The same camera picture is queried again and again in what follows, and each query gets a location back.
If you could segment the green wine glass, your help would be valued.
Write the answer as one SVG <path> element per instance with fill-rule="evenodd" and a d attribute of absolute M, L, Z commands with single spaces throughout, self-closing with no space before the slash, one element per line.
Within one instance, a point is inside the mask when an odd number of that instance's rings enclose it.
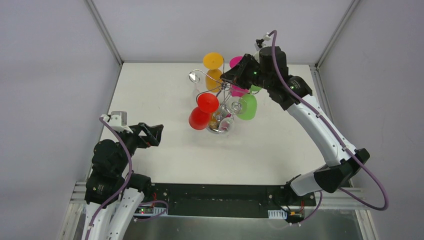
<path fill-rule="evenodd" d="M 258 102 L 255 94 L 257 94 L 261 89 L 262 88 L 253 85 L 250 87 L 249 93 L 240 97 L 239 102 L 242 103 L 244 112 L 237 115 L 239 119 L 249 121 L 256 116 Z"/>

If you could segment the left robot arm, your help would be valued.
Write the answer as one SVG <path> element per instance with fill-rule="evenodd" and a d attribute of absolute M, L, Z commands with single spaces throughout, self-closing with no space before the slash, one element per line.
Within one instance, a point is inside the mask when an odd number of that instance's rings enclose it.
<path fill-rule="evenodd" d="M 133 172 L 137 149 L 157 147 L 164 126 L 140 122 L 124 129 L 101 123 L 117 141 L 105 139 L 93 149 L 92 172 L 85 184 L 83 240 L 121 240 L 141 202 L 152 198 L 151 178 Z"/>

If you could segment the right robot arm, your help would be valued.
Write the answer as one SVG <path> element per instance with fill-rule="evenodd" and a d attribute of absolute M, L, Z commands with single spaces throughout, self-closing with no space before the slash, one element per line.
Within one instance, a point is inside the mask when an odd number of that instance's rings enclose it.
<path fill-rule="evenodd" d="M 309 85 L 289 73 L 286 53 L 280 47 L 275 47 L 275 57 L 270 46 L 256 55 L 245 54 L 220 78 L 242 89 L 256 86 L 266 90 L 304 128 L 321 152 L 325 161 L 322 167 L 285 185 L 283 196 L 288 204 L 296 205 L 312 192 L 335 192 L 359 172 L 357 160 L 364 164 L 370 158 L 366 149 L 357 149 L 329 121 Z"/>

